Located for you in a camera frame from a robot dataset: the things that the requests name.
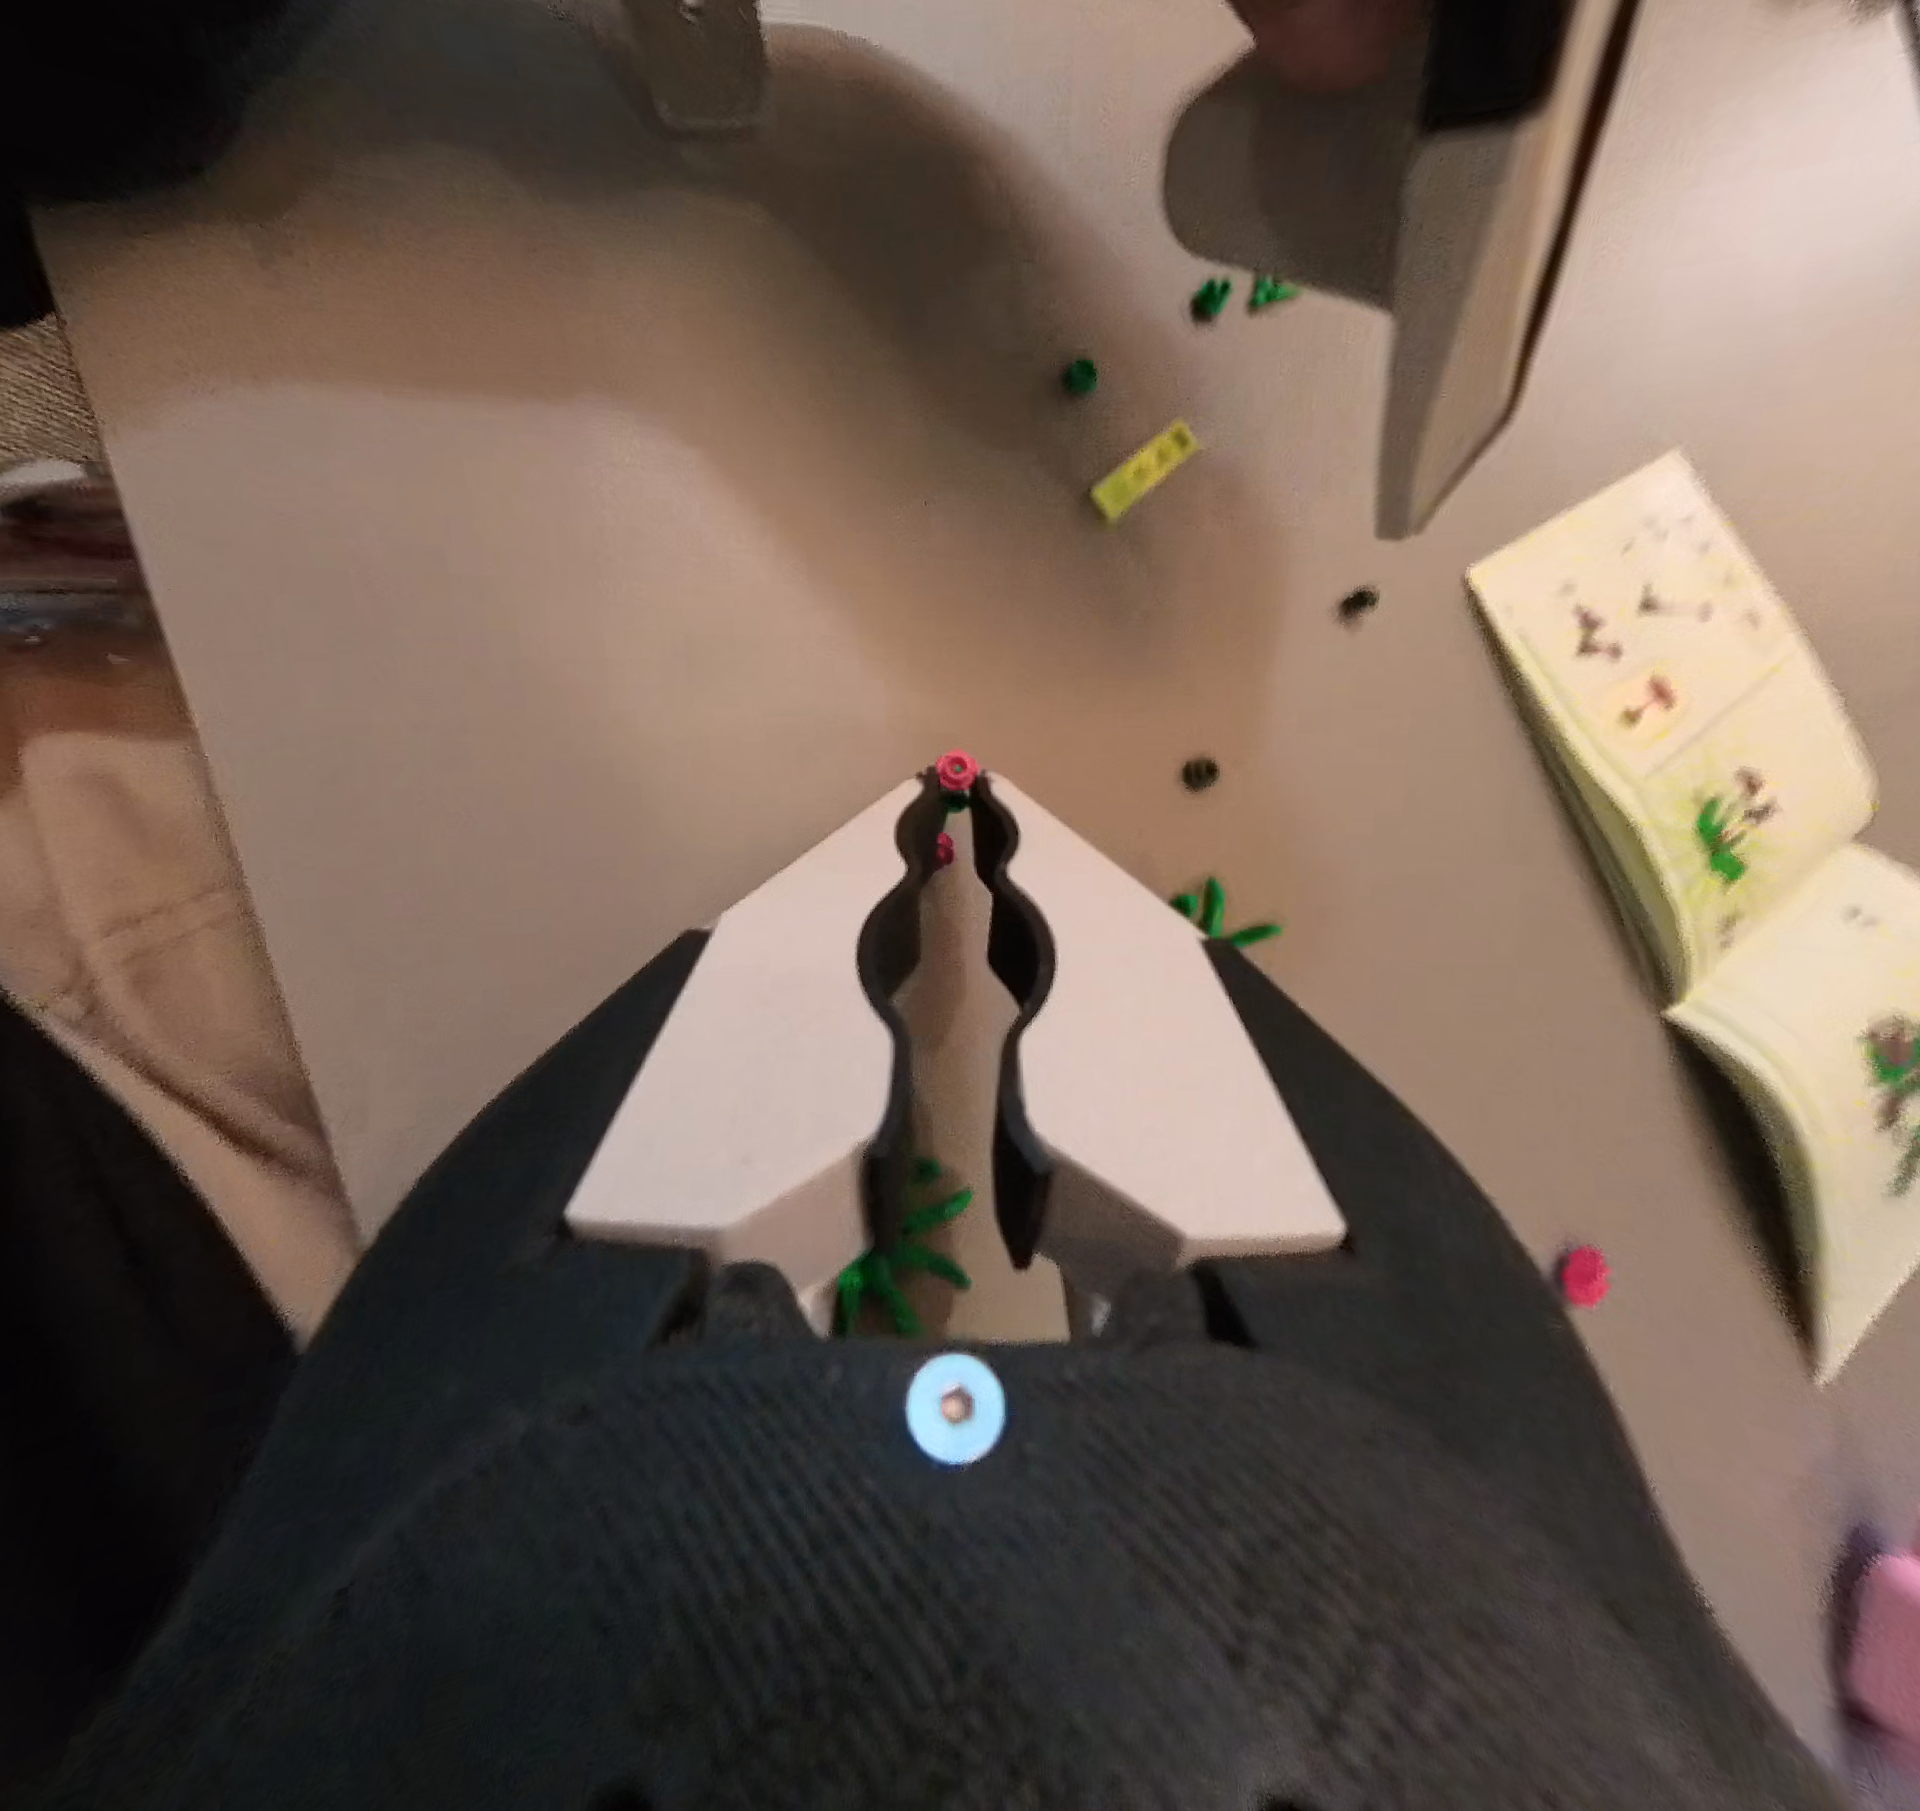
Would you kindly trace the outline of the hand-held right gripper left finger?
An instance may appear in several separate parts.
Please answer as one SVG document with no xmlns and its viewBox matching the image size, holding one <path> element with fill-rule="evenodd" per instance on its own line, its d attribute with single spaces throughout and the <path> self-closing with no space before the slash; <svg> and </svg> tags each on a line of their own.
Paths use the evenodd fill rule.
<svg viewBox="0 0 1920 1811">
<path fill-rule="evenodd" d="M 911 1043 L 946 791 L 899 783 L 722 913 L 564 1211 L 570 1233 L 779 1272 L 803 1319 L 875 1239 L 909 1160 Z"/>
</svg>

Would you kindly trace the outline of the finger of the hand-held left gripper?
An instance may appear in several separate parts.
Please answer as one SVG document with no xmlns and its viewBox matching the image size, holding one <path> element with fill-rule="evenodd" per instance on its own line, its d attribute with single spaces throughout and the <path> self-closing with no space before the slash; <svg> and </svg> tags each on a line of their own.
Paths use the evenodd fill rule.
<svg viewBox="0 0 1920 1811">
<path fill-rule="evenodd" d="M 1533 372 L 1549 313 L 1557 294 L 1563 266 L 1572 253 L 1572 239 L 1583 210 L 1583 199 L 1596 163 L 1608 124 L 1613 114 L 1642 0 L 1577 0 L 1574 20 L 1559 71 L 1566 86 L 1556 95 L 1552 114 L 1543 117 L 1543 158 L 1537 183 L 1554 187 L 1543 196 L 1552 203 L 1556 222 L 1552 240 L 1540 249 L 1533 273 L 1533 294 L 1525 309 L 1525 328 L 1520 337 L 1518 360 L 1510 384 L 1508 408 L 1500 424 L 1508 427 L 1520 411 L 1523 389 Z"/>
<path fill-rule="evenodd" d="M 1418 145 L 1391 287 L 1377 535 L 1419 535 L 1523 390 L 1583 190 L 1577 128 L 1478 128 Z"/>
</svg>

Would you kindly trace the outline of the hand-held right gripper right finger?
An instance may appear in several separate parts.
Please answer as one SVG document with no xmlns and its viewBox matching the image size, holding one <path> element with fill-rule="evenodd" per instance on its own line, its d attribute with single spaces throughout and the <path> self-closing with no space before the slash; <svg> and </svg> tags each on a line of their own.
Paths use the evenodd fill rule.
<svg viewBox="0 0 1920 1811">
<path fill-rule="evenodd" d="M 1137 1275 L 1342 1248 L 1349 1222 L 1185 916 L 1011 779 L 964 866 L 969 1336 L 1090 1336 Z"/>
</svg>

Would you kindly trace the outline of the green toy leaf piece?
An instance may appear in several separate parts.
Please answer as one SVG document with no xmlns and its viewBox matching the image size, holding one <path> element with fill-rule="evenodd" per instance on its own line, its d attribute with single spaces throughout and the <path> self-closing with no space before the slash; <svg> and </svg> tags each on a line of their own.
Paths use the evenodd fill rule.
<svg viewBox="0 0 1920 1811">
<path fill-rule="evenodd" d="M 1241 951 L 1261 947 L 1283 935 L 1283 926 L 1274 921 L 1230 922 L 1227 890 L 1213 874 L 1205 877 L 1197 888 L 1173 894 L 1166 904 L 1205 940 Z"/>
<path fill-rule="evenodd" d="M 883 1333 L 898 1341 L 925 1338 L 925 1313 L 913 1285 L 928 1281 L 948 1295 L 969 1295 L 972 1275 L 948 1248 L 948 1228 L 972 1209 L 972 1186 L 957 1182 L 934 1156 L 918 1156 L 907 1178 L 907 1213 L 898 1236 L 867 1248 L 830 1287 L 828 1336 L 851 1341 Z"/>
</svg>

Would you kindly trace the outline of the pink toy flower pot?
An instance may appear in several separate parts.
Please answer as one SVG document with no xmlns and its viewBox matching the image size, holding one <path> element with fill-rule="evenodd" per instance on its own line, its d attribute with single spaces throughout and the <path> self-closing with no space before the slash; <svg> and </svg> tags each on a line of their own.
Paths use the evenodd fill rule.
<svg viewBox="0 0 1920 1811">
<path fill-rule="evenodd" d="M 1831 1606 L 1836 1702 L 1900 1769 L 1919 1757 L 1919 1557 L 1871 1526 L 1845 1535 Z"/>
</svg>

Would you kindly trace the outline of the person's left forearm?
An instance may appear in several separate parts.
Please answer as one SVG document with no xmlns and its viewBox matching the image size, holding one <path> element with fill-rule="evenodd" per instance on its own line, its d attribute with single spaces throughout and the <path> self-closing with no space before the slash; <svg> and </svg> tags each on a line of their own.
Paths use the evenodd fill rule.
<svg viewBox="0 0 1920 1811">
<path fill-rule="evenodd" d="M 191 175 L 296 0 L 3 0 L 3 325 L 52 311 L 35 206 Z"/>
</svg>

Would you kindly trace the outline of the yellow toy plate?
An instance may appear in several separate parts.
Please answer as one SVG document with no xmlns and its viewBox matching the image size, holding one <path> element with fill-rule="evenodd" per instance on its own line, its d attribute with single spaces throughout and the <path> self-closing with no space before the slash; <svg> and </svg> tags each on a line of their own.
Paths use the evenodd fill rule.
<svg viewBox="0 0 1920 1811">
<path fill-rule="evenodd" d="M 1201 448 L 1188 421 L 1169 424 L 1092 484 L 1092 510 L 1105 527 L 1116 527 L 1164 480 L 1180 474 Z"/>
</svg>

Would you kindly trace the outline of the toy instruction booklet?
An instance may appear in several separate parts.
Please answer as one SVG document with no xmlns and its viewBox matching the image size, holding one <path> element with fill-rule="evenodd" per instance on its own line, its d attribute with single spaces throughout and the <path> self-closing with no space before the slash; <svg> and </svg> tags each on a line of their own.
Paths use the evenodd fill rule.
<svg viewBox="0 0 1920 1811">
<path fill-rule="evenodd" d="M 1919 884 L 1859 839 L 1859 735 L 1682 454 L 1466 585 L 1667 1029 L 1763 1135 L 1831 1384 L 1919 1263 Z"/>
</svg>

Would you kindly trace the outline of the person's tan trousers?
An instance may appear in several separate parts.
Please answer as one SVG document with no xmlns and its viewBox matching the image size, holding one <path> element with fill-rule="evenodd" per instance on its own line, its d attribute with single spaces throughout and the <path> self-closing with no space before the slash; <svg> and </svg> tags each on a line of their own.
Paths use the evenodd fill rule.
<svg viewBox="0 0 1920 1811">
<path fill-rule="evenodd" d="M 120 1105 L 307 1346 L 362 1233 L 191 721 L 5 676 L 5 999 Z"/>
</svg>

